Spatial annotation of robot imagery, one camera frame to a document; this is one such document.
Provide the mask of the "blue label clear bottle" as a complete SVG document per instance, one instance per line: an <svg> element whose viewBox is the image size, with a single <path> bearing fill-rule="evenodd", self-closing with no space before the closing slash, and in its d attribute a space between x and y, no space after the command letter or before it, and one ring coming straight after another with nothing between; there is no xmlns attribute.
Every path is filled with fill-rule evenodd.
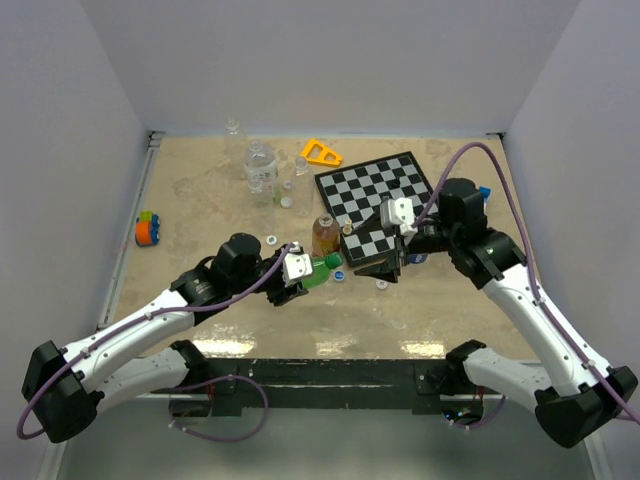
<svg viewBox="0 0 640 480"><path fill-rule="evenodd" d="M424 263L428 258L427 254L412 254L408 257L408 261L411 264L421 264Z"/></svg>

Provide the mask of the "brown tea bottle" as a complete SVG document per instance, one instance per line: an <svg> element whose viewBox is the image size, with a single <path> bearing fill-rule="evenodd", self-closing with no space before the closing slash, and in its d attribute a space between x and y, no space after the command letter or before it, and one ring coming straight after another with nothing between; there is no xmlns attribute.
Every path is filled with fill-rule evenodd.
<svg viewBox="0 0 640 480"><path fill-rule="evenodd" d="M320 215L312 226L312 256L325 257L340 250L341 227L329 213Z"/></svg>

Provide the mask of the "green plastic bottle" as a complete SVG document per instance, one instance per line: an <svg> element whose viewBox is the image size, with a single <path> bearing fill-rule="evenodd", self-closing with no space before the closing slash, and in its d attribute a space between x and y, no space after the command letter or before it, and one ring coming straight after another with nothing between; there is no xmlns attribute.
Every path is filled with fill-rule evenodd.
<svg viewBox="0 0 640 480"><path fill-rule="evenodd" d="M311 259L312 274L302 280L302 285L305 289L311 290L326 283L329 280L332 272L339 268L338 267L336 269L329 269L325 265L326 256L313 257Z"/></svg>

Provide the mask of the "green bottle cap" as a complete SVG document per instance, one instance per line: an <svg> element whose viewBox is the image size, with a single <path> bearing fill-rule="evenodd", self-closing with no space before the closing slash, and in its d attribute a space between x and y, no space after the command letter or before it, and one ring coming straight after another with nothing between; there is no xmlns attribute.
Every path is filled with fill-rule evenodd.
<svg viewBox="0 0 640 480"><path fill-rule="evenodd" d="M339 252L332 252L325 257L325 265L329 269L336 269L343 265L343 257Z"/></svg>

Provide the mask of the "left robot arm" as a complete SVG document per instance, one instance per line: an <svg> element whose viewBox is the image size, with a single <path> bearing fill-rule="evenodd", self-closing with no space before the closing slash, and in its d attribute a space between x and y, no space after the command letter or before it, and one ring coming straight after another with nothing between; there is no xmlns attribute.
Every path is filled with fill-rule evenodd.
<svg viewBox="0 0 640 480"><path fill-rule="evenodd" d="M46 435L64 442L109 408L148 392L200 390L206 362L189 342L156 355L145 351L194 328L254 293L282 306L306 294L311 257L297 242L264 258L260 241L236 233L137 312L88 337L58 346L46 341L29 360L21 393L27 402L16 426L21 440Z"/></svg>

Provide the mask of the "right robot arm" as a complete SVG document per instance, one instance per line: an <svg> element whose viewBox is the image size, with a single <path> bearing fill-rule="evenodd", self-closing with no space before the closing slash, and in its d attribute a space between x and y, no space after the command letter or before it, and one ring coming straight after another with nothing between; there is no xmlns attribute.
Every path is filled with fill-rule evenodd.
<svg viewBox="0 0 640 480"><path fill-rule="evenodd" d="M464 178L445 181L437 210L414 226L408 198L386 198L355 233L381 230L392 239L386 258L357 275L395 283L412 254L445 252L455 269L503 311L542 363L539 371L470 340L446 356L445 380L459 393L474 386L500 393L533 412L558 445L572 448L616 418L638 379L586 345L544 293L513 239L488 225L484 199Z"/></svg>

